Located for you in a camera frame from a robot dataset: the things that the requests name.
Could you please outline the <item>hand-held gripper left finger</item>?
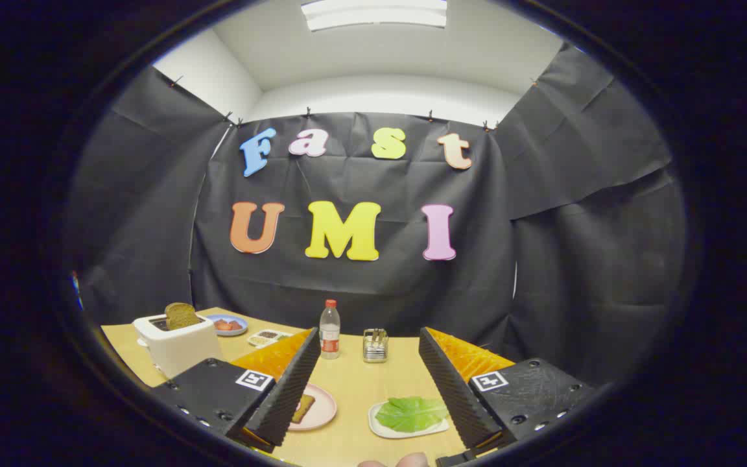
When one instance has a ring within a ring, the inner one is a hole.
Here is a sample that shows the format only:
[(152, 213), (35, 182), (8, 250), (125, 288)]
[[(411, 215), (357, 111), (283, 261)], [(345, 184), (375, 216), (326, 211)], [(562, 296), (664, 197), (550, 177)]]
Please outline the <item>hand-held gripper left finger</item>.
[(309, 328), (232, 363), (207, 358), (152, 395), (218, 437), (270, 453), (287, 435), (320, 352), (319, 331)]

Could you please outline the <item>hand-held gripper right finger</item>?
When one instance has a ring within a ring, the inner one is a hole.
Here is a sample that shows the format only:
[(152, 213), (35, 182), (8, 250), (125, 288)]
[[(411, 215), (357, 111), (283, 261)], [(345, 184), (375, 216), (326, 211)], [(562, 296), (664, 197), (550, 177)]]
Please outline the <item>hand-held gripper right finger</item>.
[(418, 351), (466, 449), (437, 459), (438, 466), (547, 433), (597, 391), (546, 360), (513, 363), (427, 326), (419, 331)]

